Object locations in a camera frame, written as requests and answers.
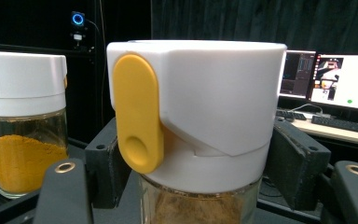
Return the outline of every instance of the glass jar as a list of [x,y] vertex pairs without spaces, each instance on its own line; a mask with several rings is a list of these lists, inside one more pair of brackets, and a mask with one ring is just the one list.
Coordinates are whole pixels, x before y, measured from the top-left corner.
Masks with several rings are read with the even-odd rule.
[[143,224],[253,223],[260,180],[215,194],[170,189],[140,175]]
[[0,117],[0,193],[9,199],[39,189],[48,167],[67,159],[65,109]]

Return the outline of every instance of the spice dispenser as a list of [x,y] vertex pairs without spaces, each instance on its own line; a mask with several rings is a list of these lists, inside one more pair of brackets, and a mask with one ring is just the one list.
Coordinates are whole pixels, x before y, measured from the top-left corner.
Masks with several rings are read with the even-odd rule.
[[0,193],[39,189],[47,168],[68,158],[66,59],[0,51]]
[[107,47],[126,163],[143,223],[251,223],[286,46],[138,40]]

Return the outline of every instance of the monitor screen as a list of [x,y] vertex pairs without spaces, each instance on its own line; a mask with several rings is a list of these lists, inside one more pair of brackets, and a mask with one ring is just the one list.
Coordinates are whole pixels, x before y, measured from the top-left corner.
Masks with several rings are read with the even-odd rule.
[[280,96],[306,99],[316,51],[287,50]]
[[317,54],[309,99],[358,109],[358,55]]

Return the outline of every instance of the blue light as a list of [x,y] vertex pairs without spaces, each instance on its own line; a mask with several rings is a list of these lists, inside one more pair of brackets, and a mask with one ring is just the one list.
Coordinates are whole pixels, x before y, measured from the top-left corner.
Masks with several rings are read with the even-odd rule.
[[72,22],[75,24],[75,25],[83,25],[84,23],[84,17],[83,15],[79,14],[79,13],[76,13],[72,16]]

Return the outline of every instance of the yellow slider button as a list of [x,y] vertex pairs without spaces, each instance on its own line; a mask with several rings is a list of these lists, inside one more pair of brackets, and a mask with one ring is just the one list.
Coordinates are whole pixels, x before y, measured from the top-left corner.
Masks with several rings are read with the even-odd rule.
[[114,65],[113,87],[120,153],[134,171],[151,173],[164,154],[156,74],[144,58],[127,54]]

